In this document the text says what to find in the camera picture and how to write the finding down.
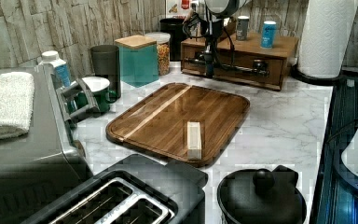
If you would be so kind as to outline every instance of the wooden lid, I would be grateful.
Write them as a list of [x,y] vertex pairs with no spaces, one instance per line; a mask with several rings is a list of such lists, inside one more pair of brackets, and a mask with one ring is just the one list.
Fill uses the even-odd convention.
[[115,43],[119,46],[129,49],[141,49],[150,45],[154,45],[157,43],[157,41],[153,38],[143,35],[132,35],[129,37],[117,39]]

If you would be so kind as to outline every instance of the towel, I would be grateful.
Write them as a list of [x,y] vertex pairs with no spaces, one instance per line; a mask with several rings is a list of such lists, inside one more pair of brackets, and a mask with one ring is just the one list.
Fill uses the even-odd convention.
[[0,139],[28,133],[33,102],[33,75],[21,72],[0,75]]

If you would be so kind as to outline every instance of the dark green cup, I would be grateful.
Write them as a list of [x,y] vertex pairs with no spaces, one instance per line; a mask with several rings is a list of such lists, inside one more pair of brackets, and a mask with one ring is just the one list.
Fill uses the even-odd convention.
[[[89,86],[95,100],[98,103],[100,112],[109,111],[110,104],[117,100],[117,93],[109,90],[109,80],[104,77],[83,77],[83,81]],[[83,91],[75,97],[77,108],[81,108],[87,104],[86,95]]]

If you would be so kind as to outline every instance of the paper towel roll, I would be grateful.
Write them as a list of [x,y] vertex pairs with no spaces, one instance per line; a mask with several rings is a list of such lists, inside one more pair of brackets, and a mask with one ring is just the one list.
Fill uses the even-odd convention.
[[298,70],[310,77],[337,77],[348,45],[358,0],[310,0]]

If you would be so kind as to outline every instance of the glass jar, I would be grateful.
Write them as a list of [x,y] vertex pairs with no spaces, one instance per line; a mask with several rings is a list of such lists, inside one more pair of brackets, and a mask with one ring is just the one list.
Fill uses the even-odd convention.
[[170,39],[171,35],[154,32],[145,34],[157,41],[157,54],[158,54],[158,74],[160,76],[170,73]]

